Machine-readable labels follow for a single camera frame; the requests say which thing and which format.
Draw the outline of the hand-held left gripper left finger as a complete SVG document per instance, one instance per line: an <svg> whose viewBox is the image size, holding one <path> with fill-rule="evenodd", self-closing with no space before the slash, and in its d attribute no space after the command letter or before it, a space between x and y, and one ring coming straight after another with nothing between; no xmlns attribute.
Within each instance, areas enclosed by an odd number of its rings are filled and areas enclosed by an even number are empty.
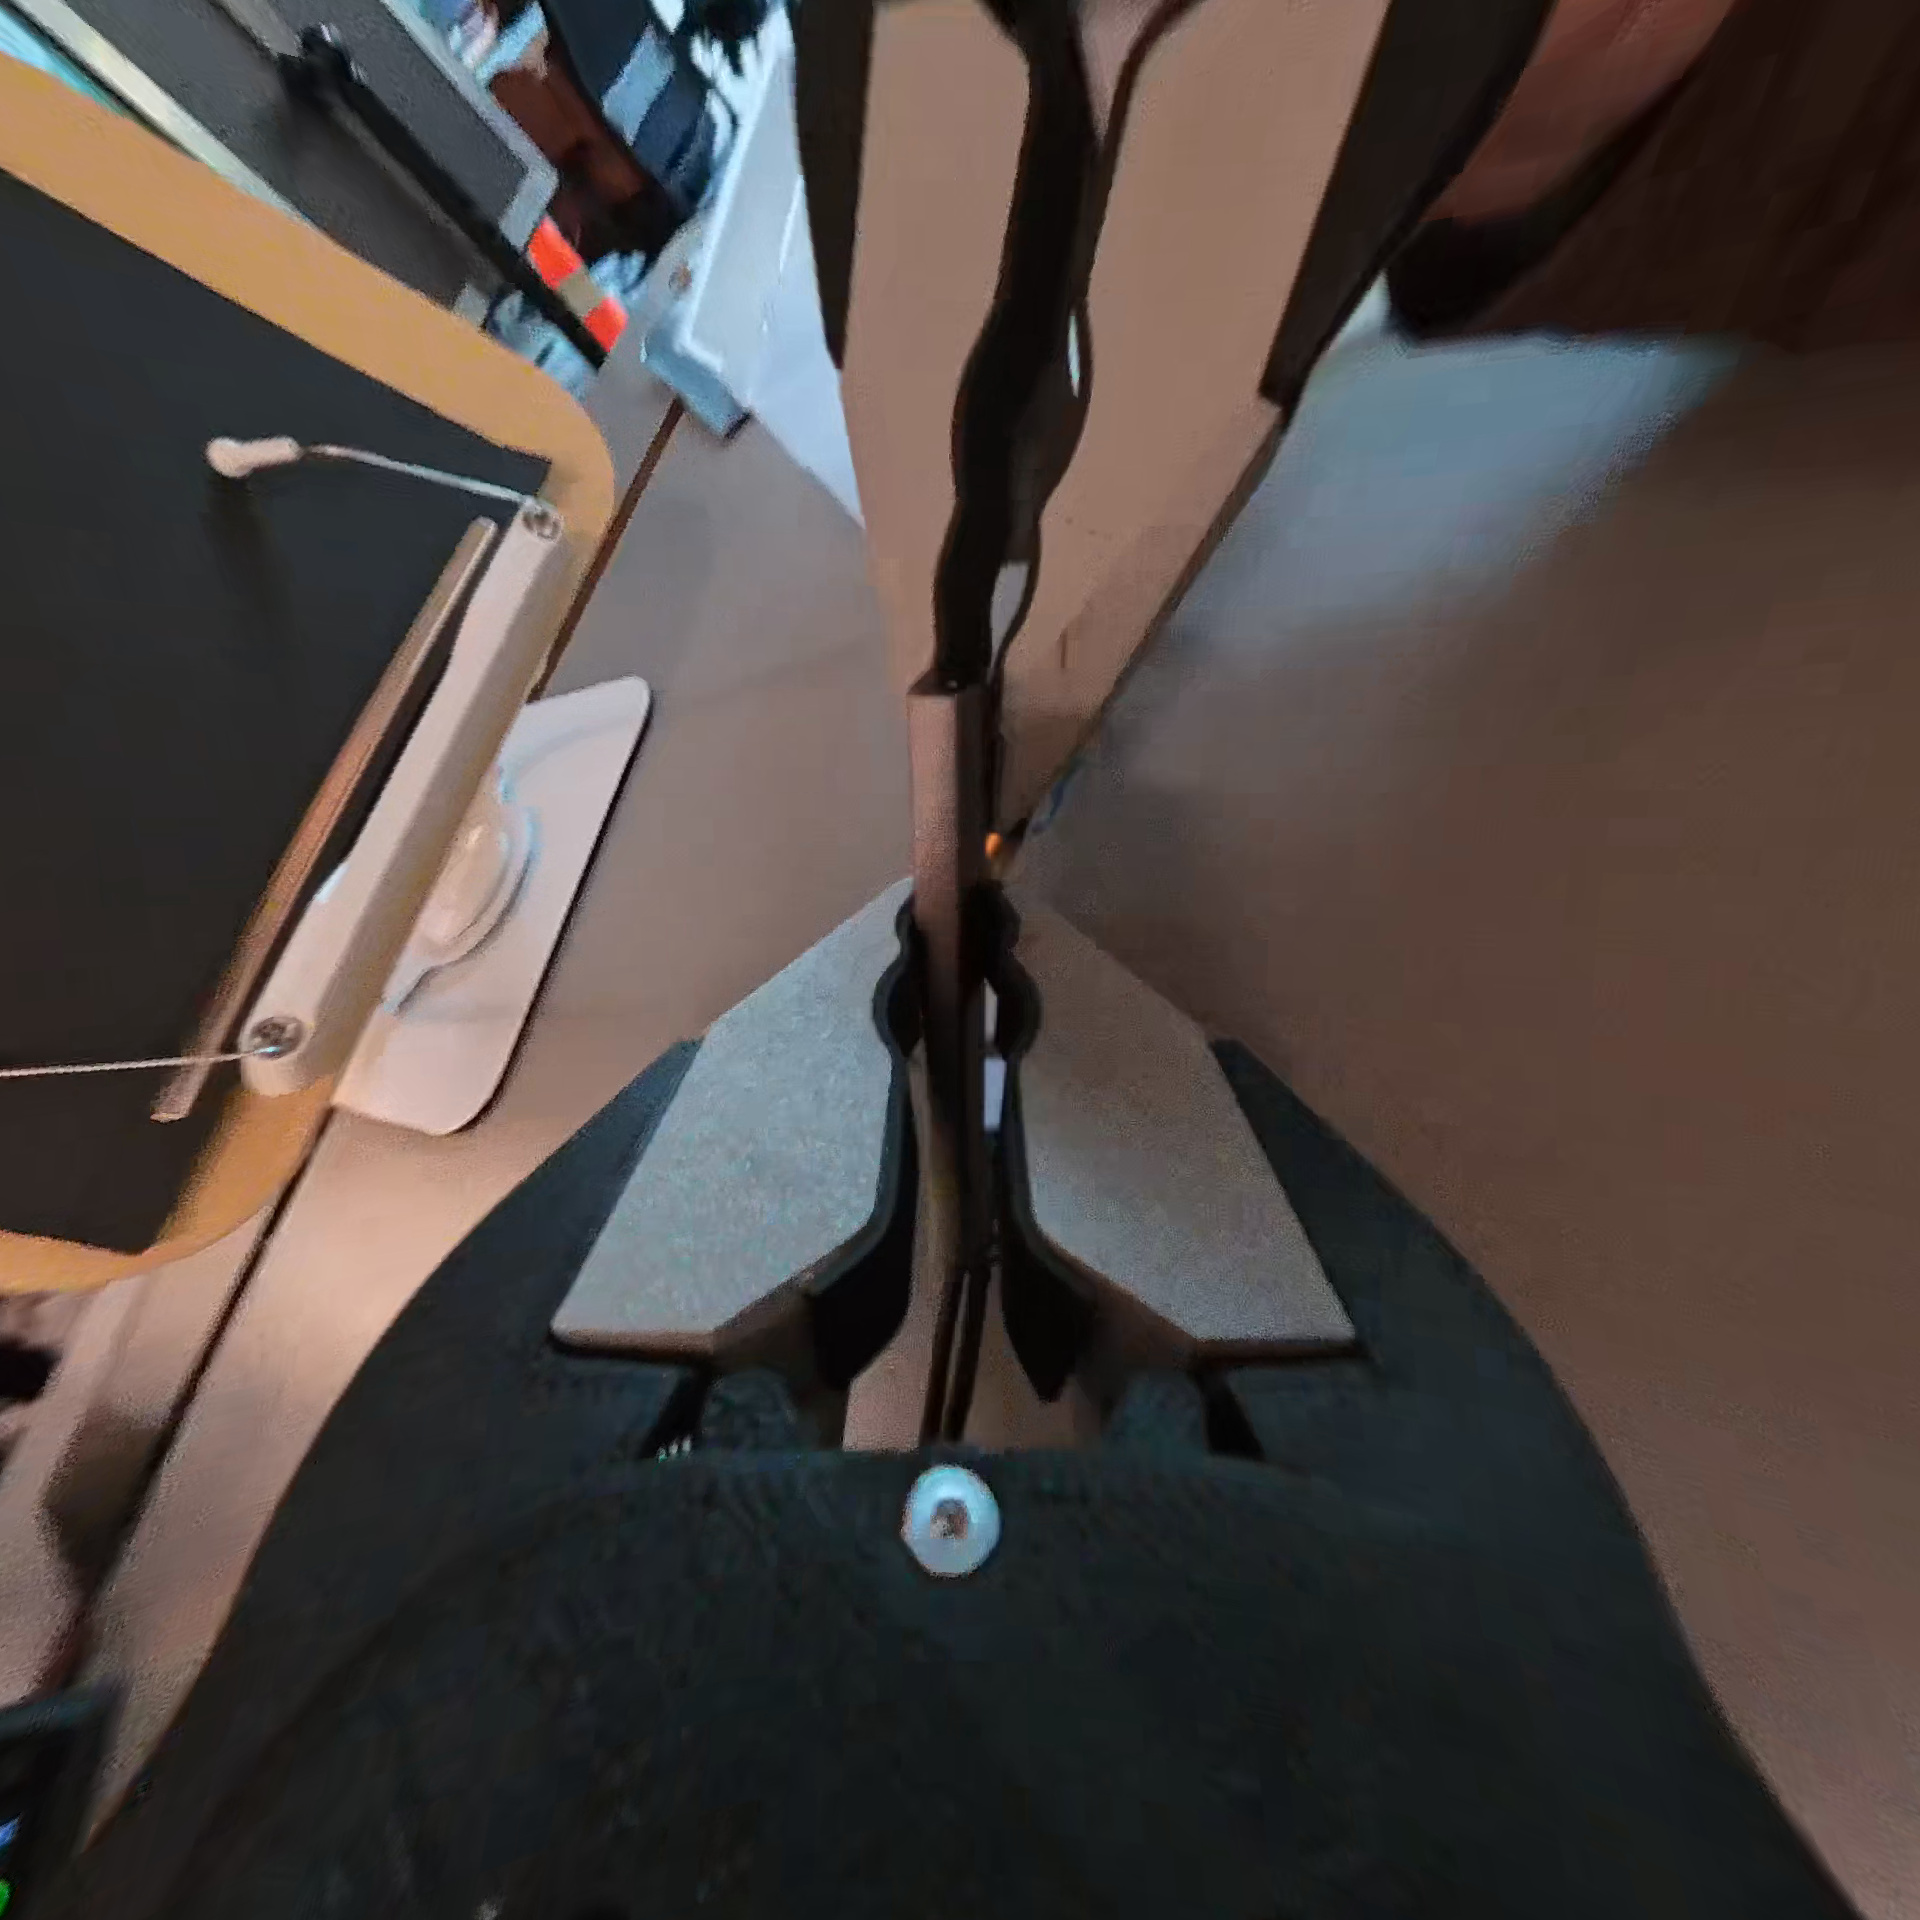
<svg viewBox="0 0 1920 1920"><path fill-rule="evenodd" d="M920 1039L895 881L694 1048L550 1324L577 1353L847 1390L911 1287Z"/></svg>

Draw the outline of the orange white striped cone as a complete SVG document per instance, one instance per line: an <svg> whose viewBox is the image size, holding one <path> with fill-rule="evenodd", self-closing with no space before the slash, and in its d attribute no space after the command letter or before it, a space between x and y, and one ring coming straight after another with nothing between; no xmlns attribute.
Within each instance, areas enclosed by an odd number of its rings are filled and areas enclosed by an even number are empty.
<svg viewBox="0 0 1920 1920"><path fill-rule="evenodd" d="M537 276L538 307L549 322L601 369L630 322L624 302L593 276L549 212L527 233L526 262Z"/></svg>

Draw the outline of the thin black cable orange plugs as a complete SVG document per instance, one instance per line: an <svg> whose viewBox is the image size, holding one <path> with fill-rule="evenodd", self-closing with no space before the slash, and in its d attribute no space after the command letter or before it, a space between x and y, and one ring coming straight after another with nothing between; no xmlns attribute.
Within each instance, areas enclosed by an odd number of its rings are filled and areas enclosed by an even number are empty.
<svg viewBox="0 0 1920 1920"><path fill-rule="evenodd" d="M1026 635L1035 624L1033 611L1043 584L1043 514L1085 436L1093 350L1080 342L1089 335L1087 281L1113 193L1120 127L1145 51L1186 9L1179 3L1070 4L1077 72L1087 96L1087 139L1077 156L1077 179L1063 183L1070 210L1063 216L1063 236L1047 256L1057 281L1057 318L1050 322L1047 364L1024 406L1014 446L1014 522L1002 579L1019 585L1019 598L1007 604L990 674L994 735L987 859L997 871L1014 858L1035 809L1035 801L1016 791L1014 663L1019 652L1027 652Z"/></svg>

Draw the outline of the framed black board on stand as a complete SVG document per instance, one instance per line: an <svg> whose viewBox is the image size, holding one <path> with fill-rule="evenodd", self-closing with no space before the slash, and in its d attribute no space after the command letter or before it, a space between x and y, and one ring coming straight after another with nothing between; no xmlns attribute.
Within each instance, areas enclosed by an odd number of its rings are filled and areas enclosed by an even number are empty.
<svg viewBox="0 0 1920 1920"><path fill-rule="evenodd" d="M5 1296L291 1177L615 508L584 407L5 59Z"/></svg>

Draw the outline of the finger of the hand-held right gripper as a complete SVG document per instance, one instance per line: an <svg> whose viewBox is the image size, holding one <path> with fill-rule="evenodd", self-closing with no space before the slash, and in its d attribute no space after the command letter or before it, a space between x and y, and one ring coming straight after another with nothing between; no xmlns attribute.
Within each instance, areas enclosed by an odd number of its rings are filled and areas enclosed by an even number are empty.
<svg viewBox="0 0 1920 1920"><path fill-rule="evenodd" d="M1279 423L1259 383L1360 94L1357 3L1078 4L1104 164L1085 412L1001 671L991 828L1087 743Z"/></svg>
<svg viewBox="0 0 1920 1920"><path fill-rule="evenodd" d="M1030 66L1011 4L875 4L839 383L895 694L990 632L1009 543L1007 281Z"/></svg>

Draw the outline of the silver framed black panel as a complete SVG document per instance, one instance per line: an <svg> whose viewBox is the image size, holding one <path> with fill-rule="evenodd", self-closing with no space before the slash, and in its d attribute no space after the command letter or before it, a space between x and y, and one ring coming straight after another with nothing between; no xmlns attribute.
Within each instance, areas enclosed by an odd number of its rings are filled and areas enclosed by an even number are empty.
<svg viewBox="0 0 1920 1920"><path fill-rule="evenodd" d="M522 247L555 170L415 4L5 3L5 56L119 112L227 186L482 328L504 284L345 103L291 57L336 44L373 105Z"/></svg>

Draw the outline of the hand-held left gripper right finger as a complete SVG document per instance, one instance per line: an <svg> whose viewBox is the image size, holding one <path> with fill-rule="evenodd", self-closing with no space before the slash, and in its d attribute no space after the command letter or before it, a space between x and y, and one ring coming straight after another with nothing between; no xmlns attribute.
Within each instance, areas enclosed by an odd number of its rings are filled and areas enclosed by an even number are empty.
<svg viewBox="0 0 1920 1920"><path fill-rule="evenodd" d="M1206 1032L1011 897L991 979L998 1318L1042 1403L1357 1351Z"/></svg>

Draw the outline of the flat grey stand base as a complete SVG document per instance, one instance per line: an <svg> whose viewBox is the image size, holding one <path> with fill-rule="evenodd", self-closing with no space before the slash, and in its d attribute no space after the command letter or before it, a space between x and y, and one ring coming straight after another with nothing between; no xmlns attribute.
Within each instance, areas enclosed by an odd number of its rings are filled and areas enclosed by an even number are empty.
<svg viewBox="0 0 1920 1920"><path fill-rule="evenodd" d="M698 216L666 241L639 281L633 321L639 356L715 441L731 441L746 422L746 407L729 384L720 350L702 331L702 300L709 281L709 236Z"/></svg>

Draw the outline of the person's right forearm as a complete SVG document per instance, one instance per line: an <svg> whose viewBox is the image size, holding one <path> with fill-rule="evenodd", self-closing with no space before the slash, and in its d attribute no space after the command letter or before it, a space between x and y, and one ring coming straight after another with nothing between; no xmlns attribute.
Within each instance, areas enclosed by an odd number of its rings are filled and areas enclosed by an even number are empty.
<svg viewBox="0 0 1920 1920"><path fill-rule="evenodd" d="M1917 8L1558 8L1385 289L1434 343L1913 348Z"/></svg>

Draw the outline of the clear plastic bin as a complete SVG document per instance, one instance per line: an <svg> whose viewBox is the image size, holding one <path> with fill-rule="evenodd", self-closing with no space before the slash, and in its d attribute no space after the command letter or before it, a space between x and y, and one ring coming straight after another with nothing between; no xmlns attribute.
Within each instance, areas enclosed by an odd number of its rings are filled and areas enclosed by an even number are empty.
<svg viewBox="0 0 1920 1920"><path fill-rule="evenodd" d="M809 238L799 172L794 41L786 12L759 38L759 68L739 114L735 156L713 208L698 315L735 407L861 523L857 475Z"/></svg>

